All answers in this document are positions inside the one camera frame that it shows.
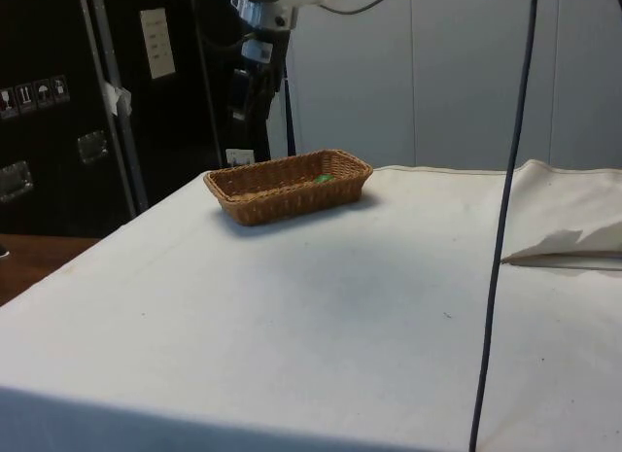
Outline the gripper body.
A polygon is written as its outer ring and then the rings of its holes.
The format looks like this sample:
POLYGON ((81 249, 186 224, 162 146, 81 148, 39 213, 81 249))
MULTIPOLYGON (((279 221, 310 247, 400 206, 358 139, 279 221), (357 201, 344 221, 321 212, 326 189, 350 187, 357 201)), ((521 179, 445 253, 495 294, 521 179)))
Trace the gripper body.
POLYGON ((273 65, 251 65, 232 75, 232 116, 235 119, 267 119, 280 90, 280 70, 273 65))

